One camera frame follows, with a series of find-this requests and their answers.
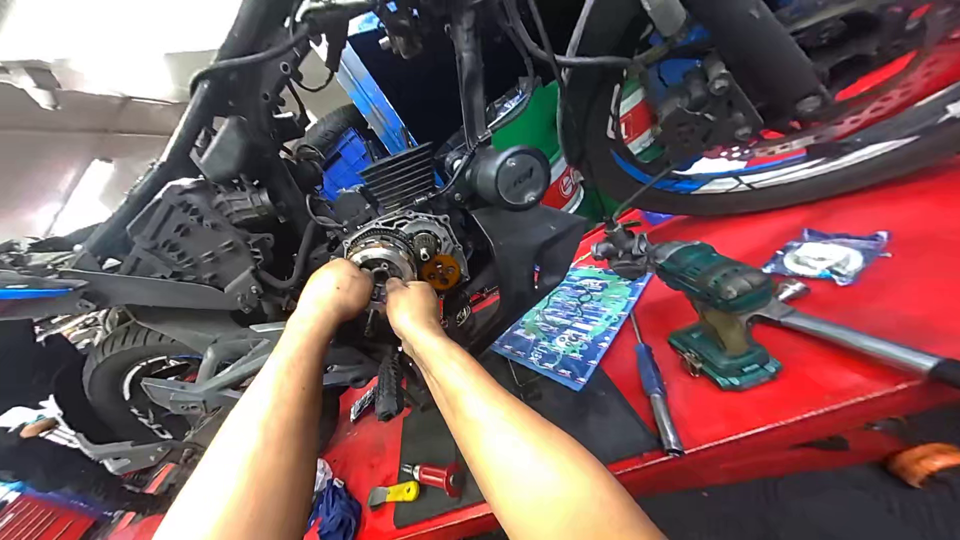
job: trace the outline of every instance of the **red table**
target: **red table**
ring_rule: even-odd
[[[727,218],[674,219],[654,228],[654,241],[699,239],[720,253],[760,265],[803,227],[825,232],[891,232],[890,258],[880,258],[852,286],[808,281],[810,296],[794,305],[813,315],[940,355],[960,349],[960,160],[900,182],[792,209]],[[578,256],[602,233],[585,236]],[[660,451],[614,463],[611,470],[635,494],[827,469],[875,460],[903,446],[869,423],[960,399],[960,392],[923,382],[793,331],[757,326],[756,339],[783,363],[780,377],[744,393],[722,392],[694,379],[666,343],[673,330],[695,319],[684,296],[654,279],[637,304],[670,392],[670,405],[688,448],[681,458]],[[632,331],[622,331],[600,366],[649,426],[650,407],[640,390]],[[344,418],[325,457],[357,500],[376,485],[397,482],[401,421]],[[850,449],[796,448],[842,434]],[[485,503],[396,529],[393,507],[364,507],[358,538],[460,538],[495,527]]]

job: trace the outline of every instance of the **forearm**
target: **forearm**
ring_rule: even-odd
[[[303,536],[316,473],[323,356],[335,328],[321,314],[291,317],[157,539]]]
[[[470,471],[512,539],[660,538],[603,464],[463,349],[437,336],[414,348]]]

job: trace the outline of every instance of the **blue plastic crate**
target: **blue plastic crate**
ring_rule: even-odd
[[[326,156],[324,162],[324,197],[333,201],[341,189],[362,184],[360,171],[373,163],[363,144],[363,137],[353,128],[348,128]]]

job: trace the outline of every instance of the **screwdriver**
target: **screwdriver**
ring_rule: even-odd
[[[636,317],[632,311],[630,322],[634,325],[636,334],[636,347],[634,347],[636,365],[640,370],[640,380],[643,381],[643,392],[650,398],[650,407],[654,409],[654,420],[657,421],[657,431],[660,432],[660,443],[668,455],[683,455],[684,445],[680,442],[680,435],[670,417],[670,409],[666,406],[666,386],[663,385],[663,376],[654,360],[653,349],[640,337],[640,326],[636,324]]]

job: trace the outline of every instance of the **human hand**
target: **human hand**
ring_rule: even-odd
[[[429,283],[388,279],[387,318],[396,336],[408,345],[422,336],[444,335],[440,326],[440,301]]]
[[[357,316],[370,304],[373,281],[345,258],[336,258],[310,276],[297,303],[298,312],[331,314],[337,324]]]

